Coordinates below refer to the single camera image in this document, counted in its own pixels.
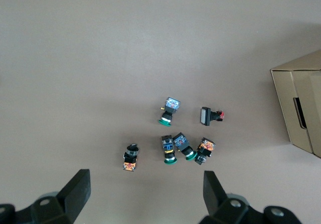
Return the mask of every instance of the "cardboard flap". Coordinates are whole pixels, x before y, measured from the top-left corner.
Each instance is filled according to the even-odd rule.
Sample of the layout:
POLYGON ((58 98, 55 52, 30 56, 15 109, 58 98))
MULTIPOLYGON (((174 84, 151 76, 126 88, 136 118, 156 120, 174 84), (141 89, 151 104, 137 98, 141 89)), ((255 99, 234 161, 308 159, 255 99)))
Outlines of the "cardboard flap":
POLYGON ((311 89, 314 99, 313 126, 308 129, 313 152, 321 156, 321 72, 313 73, 310 76, 311 89))
POLYGON ((307 130, 301 126, 295 108, 294 99, 298 95, 295 91, 292 72, 273 71, 272 76, 291 142, 312 153, 307 130))
POLYGON ((321 154, 321 74, 315 71, 292 72, 295 88, 311 141, 313 152, 321 154))
POLYGON ((271 71, 321 70, 321 50, 284 63, 271 71))

